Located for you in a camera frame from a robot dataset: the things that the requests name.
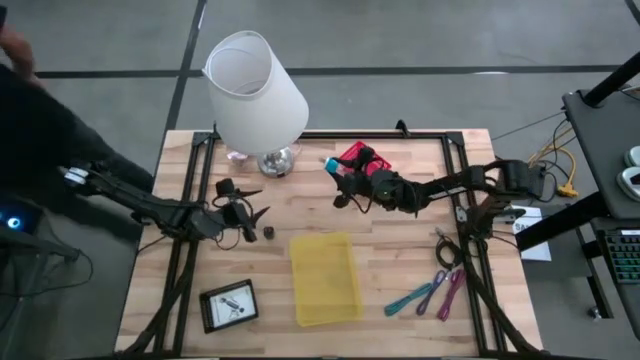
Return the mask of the yellow translucent plastic bin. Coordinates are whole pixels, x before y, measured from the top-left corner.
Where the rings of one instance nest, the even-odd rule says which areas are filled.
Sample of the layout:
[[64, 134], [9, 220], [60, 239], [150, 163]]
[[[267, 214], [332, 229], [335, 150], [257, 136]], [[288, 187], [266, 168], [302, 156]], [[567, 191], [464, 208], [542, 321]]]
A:
[[301, 327], [357, 321], [363, 313], [352, 243], [346, 233], [290, 241], [296, 321]]

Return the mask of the red plastic basket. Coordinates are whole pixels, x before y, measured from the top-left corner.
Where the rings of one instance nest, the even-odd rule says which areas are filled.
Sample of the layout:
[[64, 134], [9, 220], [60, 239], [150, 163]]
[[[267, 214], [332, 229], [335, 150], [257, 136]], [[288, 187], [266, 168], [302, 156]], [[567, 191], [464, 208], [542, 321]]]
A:
[[[362, 141], [357, 141], [354, 144], [352, 144], [347, 150], [345, 150], [339, 156], [339, 158], [341, 160], [355, 160], [358, 157], [360, 150], [365, 147], [368, 147], [368, 144]], [[369, 163], [365, 169], [365, 172], [367, 175], [372, 175], [375, 171], [380, 169], [384, 169], [384, 170], [391, 169], [391, 164], [387, 160], [382, 158], [380, 155], [378, 155], [376, 152], [373, 152], [373, 156], [374, 156], [373, 161]]]

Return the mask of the black cable blue plug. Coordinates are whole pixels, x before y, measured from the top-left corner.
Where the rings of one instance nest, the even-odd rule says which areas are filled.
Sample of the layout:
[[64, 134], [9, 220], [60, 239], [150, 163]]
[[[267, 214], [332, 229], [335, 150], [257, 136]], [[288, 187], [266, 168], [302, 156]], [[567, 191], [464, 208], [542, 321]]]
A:
[[[436, 228], [438, 241], [435, 247], [435, 255], [438, 263], [447, 271], [451, 272], [455, 267], [459, 266], [463, 261], [462, 250], [440, 229]], [[442, 253], [447, 250], [451, 253], [452, 259], [446, 260]]]

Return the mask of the person's hand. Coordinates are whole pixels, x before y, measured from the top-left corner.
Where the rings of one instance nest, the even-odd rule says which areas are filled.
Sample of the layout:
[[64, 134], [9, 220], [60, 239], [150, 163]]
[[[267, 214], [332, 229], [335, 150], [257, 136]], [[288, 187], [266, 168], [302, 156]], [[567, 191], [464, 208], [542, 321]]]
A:
[[29, 42], [8, 25], [0, 28], [0, 49], [9, 58], [13, 71], [24, 80], [39, 85], [34, 72], [34, 55]]

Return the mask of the black aluminium table frame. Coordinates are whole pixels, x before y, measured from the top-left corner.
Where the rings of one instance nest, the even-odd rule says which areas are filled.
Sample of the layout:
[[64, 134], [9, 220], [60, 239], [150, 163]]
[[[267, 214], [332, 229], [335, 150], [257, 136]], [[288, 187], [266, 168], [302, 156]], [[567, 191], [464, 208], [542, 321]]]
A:
[[[460, 290], [447, 320], [437, 311], [446, 292], [439, 289], [427, 312], [413, 306], [388, 317], [384, 307], [430, 281], [438, 270], [434, 246], [439, 232], [454, 234], [454, 204], [440, 200], [418, 215], [359, 205], [336, 209], [336, 188], [321, 161], [343, 153], [353, 143], [373, 147], [405, 178], [427, 182], [465, 164], [486, 164], [494, 153], [484, 130], [313, 131], [301, 143], [294, 171], [280, 179], [264, 177], [253, 163], [238, 166], [217, 143], [210, 181], [231, 178], [249, 193], [262, 212], [261, 226], [275, 230], [273, 239], [246, 243], [228, 232], [221, 243], [202, 242], [184, 330], [178, 318], [168, 321], [164, 344], [182, 342], [181, 352], [196, 357], [439, 357], [474, 356], [481, 346], [493, 347], [494, 332], [482, 302]], [[289, 246], [293, 239], [320, 232], [342, 232], [352, 242], [362, 300], [362, 315], [352, 322], [302, 327], [296, 306]], [[251, 280], [259, 315], [255, 320], [215, 333], [202, 326], [202, 292]]]

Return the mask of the black plastic basket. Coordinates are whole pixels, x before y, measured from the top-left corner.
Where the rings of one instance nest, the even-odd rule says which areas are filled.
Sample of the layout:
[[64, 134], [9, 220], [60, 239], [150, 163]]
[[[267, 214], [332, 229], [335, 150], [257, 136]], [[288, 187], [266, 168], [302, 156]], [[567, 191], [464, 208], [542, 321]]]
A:
[[[249, 285], [251, 287], [252, 291], [253, 291], [254, 301], [255, 301], [255, 304], [256, 304], [256, 307], [257, 307], [257, 316], [255, 318], [250, 318], [248, 320], [241, 321], [239, 323], [230, 324], [230, 325], [224, 326], [224, 327], [219, 328], [219, 329], [214, 329], [212, 327], [212, 319], [211, 319], [211, 313], [210, 313], [209, 306], [208, 306], [208, 299], [211, 296], [213, 296], [215, 294], [218, 294], [220, 292], [223, 292], [223, 291], [226, 291], [226, 290], [235, 289], [237, 287], [242, 287], [242, 286], [245, 286], [245, 285]], [[253, 283], [252, 283], [252, 281], [250, 279], [242, 280], [242, 281], [239, 281], [239, 282], [228, 284], [228, 285], [225, 285], [225, 286], [222, 286], [222, 287], [219, 287], [219, 288], [212, 289], [212, 290], [206, 291], [204, 293], [201, 293], [199, 295], [199, 305], [200, 305], [200, 310], [201, 310], [203, 328], [204, 328], [204, 332], [206, 334], [209, 334], [209, 333], [212, 333], [212, 332], [216, 332], [216, 331], [219, 331], [219, 330], [223, 330], [223, 329], [235, 326], [235, 325], [239, 325], [241, 323], [248, 322], [248, 321], [257, 319], [259, 317], [259, 310], [258, 310], [258, 305], [257, 305], [257, 301], [256, 301], [255, 291], [254, 291], [254, 288], [253, 288]]]

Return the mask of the backlit keyboard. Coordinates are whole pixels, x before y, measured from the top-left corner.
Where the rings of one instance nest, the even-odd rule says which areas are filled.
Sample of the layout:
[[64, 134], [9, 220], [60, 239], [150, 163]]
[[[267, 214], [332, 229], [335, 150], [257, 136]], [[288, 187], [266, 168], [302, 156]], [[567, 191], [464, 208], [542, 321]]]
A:
[[640, 229], [604, 233], [605, 260], [619, 284], [640, 284]]

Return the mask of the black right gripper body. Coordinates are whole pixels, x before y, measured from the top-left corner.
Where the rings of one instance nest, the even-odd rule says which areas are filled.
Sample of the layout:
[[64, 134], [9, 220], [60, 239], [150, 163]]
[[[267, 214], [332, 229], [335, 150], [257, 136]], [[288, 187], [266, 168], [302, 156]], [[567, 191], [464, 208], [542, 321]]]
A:
[[354, 198], [356, 195], [364, 196], [369, 199], [378, 200], [377, 185], [380, 182], [380, 170], [377, 169], [371, 174], [363, 171], [354, 170], [348, 175], [350, 181], [348, 197]]

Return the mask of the silver lamp with white shade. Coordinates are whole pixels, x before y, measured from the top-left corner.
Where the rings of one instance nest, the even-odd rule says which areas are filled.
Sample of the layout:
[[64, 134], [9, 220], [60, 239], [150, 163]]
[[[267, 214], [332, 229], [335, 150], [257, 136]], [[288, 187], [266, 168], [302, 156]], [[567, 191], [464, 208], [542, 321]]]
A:
[[233, 33], [211, 50], [202, 73], [214, 127], [226, 146], [255, 157], [267, 177], [291, 173], [291, 145], [304, 132], [310, 109], [268, 41], [255, 31]]

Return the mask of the black pole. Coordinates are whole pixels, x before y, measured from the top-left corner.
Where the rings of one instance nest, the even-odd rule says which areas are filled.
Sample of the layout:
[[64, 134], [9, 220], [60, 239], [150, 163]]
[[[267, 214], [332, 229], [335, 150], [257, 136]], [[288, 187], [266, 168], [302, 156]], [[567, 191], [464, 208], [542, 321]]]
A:
[[598, 107], [609, 95], [620, 89], [627, 81], [640, 73], [640, 51], [620, 65], [602, 82], [582, 95], [583, 102], [590, 107]]

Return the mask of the large white green device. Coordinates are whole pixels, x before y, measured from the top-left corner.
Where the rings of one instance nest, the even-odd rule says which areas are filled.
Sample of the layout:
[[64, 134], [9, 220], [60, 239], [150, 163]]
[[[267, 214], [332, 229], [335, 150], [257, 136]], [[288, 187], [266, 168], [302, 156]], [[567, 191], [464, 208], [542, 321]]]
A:
[[629, 198], [640, 202], [640, 166], [624, 169], [616, 176], [616, 182]]

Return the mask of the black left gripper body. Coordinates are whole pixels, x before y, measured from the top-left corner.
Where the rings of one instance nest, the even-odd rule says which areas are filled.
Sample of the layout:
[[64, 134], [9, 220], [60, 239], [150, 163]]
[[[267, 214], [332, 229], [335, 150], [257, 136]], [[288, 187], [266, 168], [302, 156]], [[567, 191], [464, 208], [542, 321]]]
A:
[[229, 202], [222, 206], [224, 229], [250, 229], [250, 217], [245, 207], [239, 202]]

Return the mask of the grey side stand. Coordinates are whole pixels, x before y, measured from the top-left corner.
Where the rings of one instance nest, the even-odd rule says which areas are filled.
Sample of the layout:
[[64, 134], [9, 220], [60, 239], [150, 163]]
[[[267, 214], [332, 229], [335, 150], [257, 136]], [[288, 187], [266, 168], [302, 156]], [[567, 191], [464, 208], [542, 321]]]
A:
[[[50, 286], [54, 272], [85, 258], [85, 279]], [[18, 358], [19, 337], [28, 333], [21, 323], [37, 296], [82, 286], [92, 279], [94, 265], [81, 249], [61, 241], [55, 233], [46, 239], [0, 227], [0, 360]]]

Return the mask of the black device with blue light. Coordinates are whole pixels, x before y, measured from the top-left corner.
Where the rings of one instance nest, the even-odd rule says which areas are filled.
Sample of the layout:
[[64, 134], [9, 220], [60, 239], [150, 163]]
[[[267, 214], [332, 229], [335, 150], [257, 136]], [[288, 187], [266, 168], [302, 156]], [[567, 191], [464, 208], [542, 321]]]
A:
[[40, 208], [15, 199], [0, 199], [0, 227], [33, 235], [43, 212]]

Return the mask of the person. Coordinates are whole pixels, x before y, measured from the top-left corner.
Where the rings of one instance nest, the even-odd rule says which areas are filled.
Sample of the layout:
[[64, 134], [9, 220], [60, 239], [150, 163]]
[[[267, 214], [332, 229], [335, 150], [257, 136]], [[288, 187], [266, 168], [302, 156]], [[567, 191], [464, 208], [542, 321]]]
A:
[[[7, 15], [8, 8], [0, 4], [0, 28], [12, 29]], [[66, 186], [59, 169], [75, 160], [100, 163], [125, 182], [153, 190], [149, 171], [113, 149], [41, 82], [21, 78], [11, 61], [0, 62], [0, 193], [29, 199], [85, 226], [129, 226], [129, 221], [98, 209]]]

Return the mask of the small white card box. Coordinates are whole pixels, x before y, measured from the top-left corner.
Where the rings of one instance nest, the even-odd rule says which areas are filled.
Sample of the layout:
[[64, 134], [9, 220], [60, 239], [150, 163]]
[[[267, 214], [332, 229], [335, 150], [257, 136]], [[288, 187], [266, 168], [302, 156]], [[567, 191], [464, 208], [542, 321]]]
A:
[[253, 291], [249, 285], [226, 290], [211, 296], [208, 299], [208, 306], [214, 329], [257, 316]]

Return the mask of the black side desk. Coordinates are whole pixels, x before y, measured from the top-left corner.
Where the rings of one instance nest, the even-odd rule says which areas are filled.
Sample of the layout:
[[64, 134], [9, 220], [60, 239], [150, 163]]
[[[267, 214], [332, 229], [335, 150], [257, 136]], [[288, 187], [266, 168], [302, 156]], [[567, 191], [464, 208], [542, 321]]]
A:
[[640, 100], [617, 91], [598, 107], [582, 100], [582, 92], [563, 96], [566, 115], [577, 136], [598, 190], [516, 235], [527, 249], [525, 237], [547, 241], [589, 223], [596, 239], [582, 246], [589, 258], [601, 256], [615, 283], [634, 335], [640, 340], [640, 284], [619, 284], [605, 260], [604, 233], [640, 229], [640, 202], [629, 198], [616, 176], [626, 168], [625, 152], [640, 145]]

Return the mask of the white paper sheet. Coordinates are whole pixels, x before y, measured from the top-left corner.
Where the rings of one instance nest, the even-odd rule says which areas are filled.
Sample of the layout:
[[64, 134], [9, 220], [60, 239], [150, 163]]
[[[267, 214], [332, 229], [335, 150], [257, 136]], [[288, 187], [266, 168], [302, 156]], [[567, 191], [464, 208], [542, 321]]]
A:
[[[515, 235], [528, 230], [544, 219], [544, 215], [539, 207], [513, 205], [512, 208], [517, 212], [517, 217], [513, 221], [512, 230]], [[547, 241], [535, 240], [534, 238], [525, 237], [526, 250], [521, 250], [522, 260], [551, 262], [552, 256]]]

